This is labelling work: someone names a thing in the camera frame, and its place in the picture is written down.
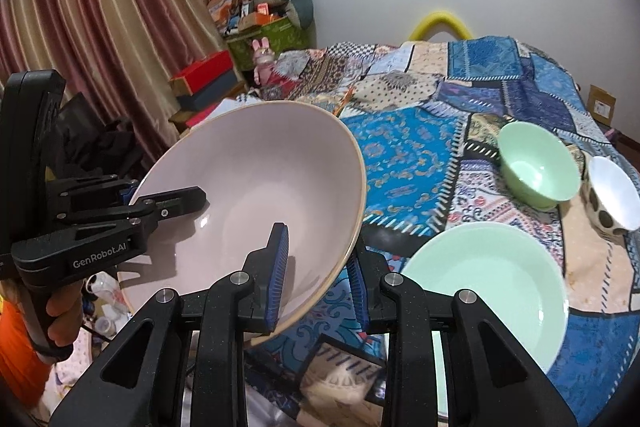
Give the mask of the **left hand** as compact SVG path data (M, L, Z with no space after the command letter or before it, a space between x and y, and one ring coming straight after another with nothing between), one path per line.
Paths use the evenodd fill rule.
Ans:
M84 282L79 281L58 288L47 303L47 314L53 317L48 336L58 347L71 345L81 328L82 286Z

